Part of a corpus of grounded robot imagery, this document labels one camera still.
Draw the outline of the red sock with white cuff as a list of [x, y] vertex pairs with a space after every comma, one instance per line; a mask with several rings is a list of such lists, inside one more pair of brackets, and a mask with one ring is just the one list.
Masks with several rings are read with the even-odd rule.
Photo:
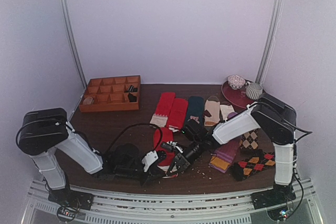
[[173, 132], [169, 130], [168, 128], [162, 127], [162, 139], [160, 141], [160, 130], [156, 129], [153, 135], [153, 146], [155, 150], [158, 151], [164, 151], [166, 153], [166, 158], [158, 163], [158, 167], [162, 169], [163, 171], [167, 172], [169, 166], [171, 165], [173, 158], [175, 157], [175, 152], [167, 151], [166, 149], [161, 147], [162, 143], [172, 143], [175, 144], [173, 139]]

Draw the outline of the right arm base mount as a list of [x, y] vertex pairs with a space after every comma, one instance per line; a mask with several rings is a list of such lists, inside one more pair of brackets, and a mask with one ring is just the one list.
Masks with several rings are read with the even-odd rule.
[[268, 217], [273, 221], [284, 221], [292, 213], [289, 203], [296, 199], [292, 185], [274, 184], [272, 189], [251, 194], [254, 209], [266, 209]]

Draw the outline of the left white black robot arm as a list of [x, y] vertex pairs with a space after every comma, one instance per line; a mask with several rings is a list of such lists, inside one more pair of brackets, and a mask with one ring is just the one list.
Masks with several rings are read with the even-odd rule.
[[90, 145], [83, 132], [73, 128], [63, 108], [26, 113], [15, 141], [17, 147], [33, 160], [49, 188], [64, 205], [71, 205], [76, 197], [68, 188], [68, 177], [58, 164], [56, 150], [65, 153], [99, 180], [124, 177], [144, 185], [168, 177], [167, 171], [159, 166], [166, 158], [165, 151], [154, 149], [140, 157], [137, 147], [127, 143], [102, 153]]

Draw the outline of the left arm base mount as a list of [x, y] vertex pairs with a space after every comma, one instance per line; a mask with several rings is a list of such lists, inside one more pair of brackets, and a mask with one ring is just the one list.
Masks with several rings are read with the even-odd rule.
[[90, 210], [94, 195], [75, 190], [50, 190], [48, 200], [59, 205], [56, 217], [64, 223], [74, 221], [80, 210]]

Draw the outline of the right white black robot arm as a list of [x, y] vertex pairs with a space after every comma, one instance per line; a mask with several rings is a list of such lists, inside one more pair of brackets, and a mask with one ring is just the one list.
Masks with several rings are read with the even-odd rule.
[[243, 181], [274, 162], [276, 187], [269, 192], [269, 199], [272, 203], [279, 204], [289, 196], [288, 187], [293, 179], [297, 157], [296, 144], [299, 141], [295, 134], [297, 131], [302, 132], [304, 136], [310, 134], [309, 131], [297, 127], [296, 117], [294, 108], [264, 93], [245, 110], [215, 124], [212, 131], [208, 131], [194, 119], [190, 119], [182, 128], [182, 133], [191, 143], [182, 151], [177, 146], [173, 147], [176, 154], [167, 174], [181, 173], [205, 151], [221, 147], [252, 130], [261, 129], [271, 140], [274, 154], [261, 154], [247, 161], [237, 162], [232, 165], [232, 173], [237, 181]]

